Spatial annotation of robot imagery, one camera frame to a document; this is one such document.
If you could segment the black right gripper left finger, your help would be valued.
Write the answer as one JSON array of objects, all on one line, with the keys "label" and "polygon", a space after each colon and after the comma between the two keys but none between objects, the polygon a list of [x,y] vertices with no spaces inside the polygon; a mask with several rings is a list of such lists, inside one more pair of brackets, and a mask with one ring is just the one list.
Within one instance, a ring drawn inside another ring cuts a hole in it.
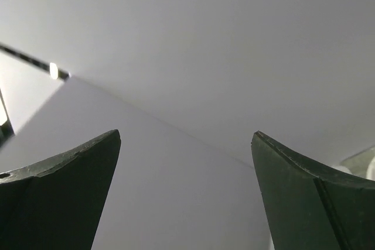
[{"label": "black right gripper left finger", "polygon": [[1,249],[91,249],[120,147],[115,129],[1,173]]}]

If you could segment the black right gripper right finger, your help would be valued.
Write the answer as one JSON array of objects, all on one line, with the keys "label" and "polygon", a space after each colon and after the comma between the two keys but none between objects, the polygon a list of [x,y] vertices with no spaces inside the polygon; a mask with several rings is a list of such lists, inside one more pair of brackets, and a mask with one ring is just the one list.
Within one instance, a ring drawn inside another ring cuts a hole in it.
[{"label": "black right gripper right finger", "polygon": [[254,169],[275,249],[374,249],[374,182],[258,131]]}]

